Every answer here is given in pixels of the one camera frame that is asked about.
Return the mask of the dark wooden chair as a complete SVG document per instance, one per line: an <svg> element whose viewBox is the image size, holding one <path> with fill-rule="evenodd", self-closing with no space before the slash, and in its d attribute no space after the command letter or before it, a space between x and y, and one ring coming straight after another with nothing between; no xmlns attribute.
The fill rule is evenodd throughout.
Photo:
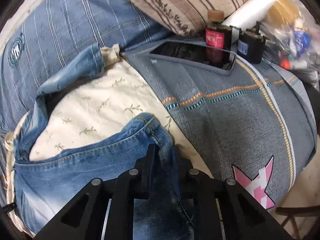
<svg viewBox="0 0 320 240"><path fill-rule="evenodd" d="M281 223L281 226L284 227L289 221L293 226L294 236L296 239L305 239L313 240L320 239L320 206L309 206L309 207L278 207L276 208L276 214L285 216L285 220ZM301 238L299 235L298 225L295 218L308 218L308 217L317 217L317 220L313 224L312 228L308 233Z"/></svg>

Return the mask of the black battery red label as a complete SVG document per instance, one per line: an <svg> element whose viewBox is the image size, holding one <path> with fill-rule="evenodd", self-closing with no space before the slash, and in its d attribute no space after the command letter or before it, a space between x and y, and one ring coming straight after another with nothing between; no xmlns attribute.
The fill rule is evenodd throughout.
<svg viewBox="0 0 320 240"><path fill-rule="evenodd" d="M233 28L220 23L210 23L206 26L206 44L215 48L230 50Z"/></svg>

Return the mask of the brown round cap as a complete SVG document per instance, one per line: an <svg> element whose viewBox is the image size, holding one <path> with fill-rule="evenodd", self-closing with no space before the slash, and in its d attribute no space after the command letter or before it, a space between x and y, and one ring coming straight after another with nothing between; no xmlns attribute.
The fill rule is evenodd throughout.
<svg viewBox="0 0 320 240"><path fill-rule="evenodd" d="M209 22L221 23L225 20L225 13L222 10L209 9L207 15Z"/></svg>

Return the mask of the clear plastic bag of items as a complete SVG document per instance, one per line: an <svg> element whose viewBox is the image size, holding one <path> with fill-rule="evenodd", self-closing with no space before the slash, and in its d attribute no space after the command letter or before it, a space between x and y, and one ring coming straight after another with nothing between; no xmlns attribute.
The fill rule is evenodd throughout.
<svg viewBox="0 0 320 240"><path fill-rule="evenodd" d="M264 58L319 90L319 24L299 0L277 0L261 24Z"/></svg>

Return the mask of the black smartphone grey case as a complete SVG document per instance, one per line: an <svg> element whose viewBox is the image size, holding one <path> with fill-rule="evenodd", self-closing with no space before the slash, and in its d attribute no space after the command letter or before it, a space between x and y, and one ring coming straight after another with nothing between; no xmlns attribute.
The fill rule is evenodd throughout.
<svg viewBox="0 0 320 240"><path fill-rule="evenodd" d="M230 75L236 61L236 55L231 51L178 41L166 41L151 50L149 55L221 75Z"/></svg>

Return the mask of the black battery blue label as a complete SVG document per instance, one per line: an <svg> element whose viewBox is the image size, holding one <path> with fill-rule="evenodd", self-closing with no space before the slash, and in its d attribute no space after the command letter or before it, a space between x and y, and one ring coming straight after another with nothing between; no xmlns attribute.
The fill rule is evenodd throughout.
<svg viewBox="0 0 320 240"><path fill-rule="evenodd" d="M266 37L260 33L260 22L255 28L239 31L237 54L251 64L259 64L265 49Z"/></svg>

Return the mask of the white rolled paper tube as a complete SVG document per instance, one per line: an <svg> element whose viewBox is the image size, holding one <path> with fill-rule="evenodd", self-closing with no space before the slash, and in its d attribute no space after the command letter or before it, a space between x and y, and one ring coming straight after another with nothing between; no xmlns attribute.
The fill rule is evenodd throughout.
<svg viewBox="0 0 320 240"><path fill-rule="evenodd" d="M224 22L224 25L233 27L232 43L239 38L239 30L253 28L257 21L262 21L269 8L277 0L249 0L233 12Z"/></svg>

